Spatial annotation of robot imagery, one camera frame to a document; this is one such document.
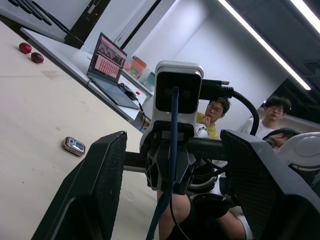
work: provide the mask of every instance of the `white wall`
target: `white wall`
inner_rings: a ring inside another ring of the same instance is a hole
[[[219,3],[192,39],[175,57],[176,61],[194,62],[204,69],[204,78],[230,81],[230,86],[259,108],[288,77],[272,56]],[[204,112],[207,101],[200,101]],[[238,100],[217,123],[217,130],[237,129],[250,112]]]
[[[141,58],[152,71],[158,62],[174,60],[209,16],[205,2],[177,0],[134,55]]]
[[[163,21],[165,15],[168,13],[169,9],[172,8],[176,0],[162,0],[155,10],[151,13],[145,23],[136,32],[124,51],[129,57],[134,55],[134,52],[142,44],[147,36],[156,28],[156,26]]]
[[[36,2],[69,29],[76,23],[91,0],[36,0]],[[0,15],[12,19],[22,25],[34,29],[53,39],[63,41],[66,34],[55,24],[47,25],[32,14],[26,13],[20,7],[12,5],[7,0],[0,1]]]
[[[148,2],[150,0],[111,0],[81,50],[93,53],[101,32],[115,41],[143,4]]]

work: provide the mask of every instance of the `knee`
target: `knee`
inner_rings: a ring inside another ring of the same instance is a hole
[[[159,200],[162,195],[162,192],[158,192],[157,199]],[[172,195],[172,209],[173,214],[178,223],[183,222],[190,213],[190,201],[188,199],[187,195]],[[172,215],[170,211],[170,206],[166,208],[164,213],[161,216],[162,219],[165,219],[166,221],[172,221]]]

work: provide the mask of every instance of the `black hair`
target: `black hair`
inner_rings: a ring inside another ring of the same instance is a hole
[[[287,137],[288,139],[299,135],[300,132],[292,129],[292,128],[288,128],[288,127],[284,127],[284,128],[279,128],[277,130],[274,130],[272,132],[270,132],[267,136],[265,136],[262,140],[267,140],[267,138],[274,136],[274,135],[278,135],[278,134],[283,134],[283,138]]]
[[[272,96],[264,104],[265,107],[283,107],[283,112],[286,114],[291,110],[291,102],[283,96]]]
[[[222,110],[222,114],[226,114],[231,106],[231,103],[229,101],[228,98],[219,98],[219,99],[215,99],[215,100],[210,100],[208,106],[212,103],[212,102],[219,102],[222,104],[223,106],[223,110]]]

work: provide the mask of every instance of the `laptop screen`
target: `laptop screen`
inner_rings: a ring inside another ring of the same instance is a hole
[[[120,78],[126,58],[127,54],[124,51],[103,33],[100,33],[92,55],[88,75],[116,84]]]

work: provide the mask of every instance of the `glasses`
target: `glasses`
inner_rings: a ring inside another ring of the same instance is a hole
[[[210,108],[211,110],[213,110],[213,113],[214,113],[214,114],[220,114],[220,113],[221,113],[221,109],[220,109],[220,108],[215,108],[215,107],[212,106],[212,105],[209,105],[209,108]]]
[[[280,114],[284,113],[284,109],[282,107],[279,107],[279,106],[272,106],[271,109],[274,110],[274,111],[277,111]]]

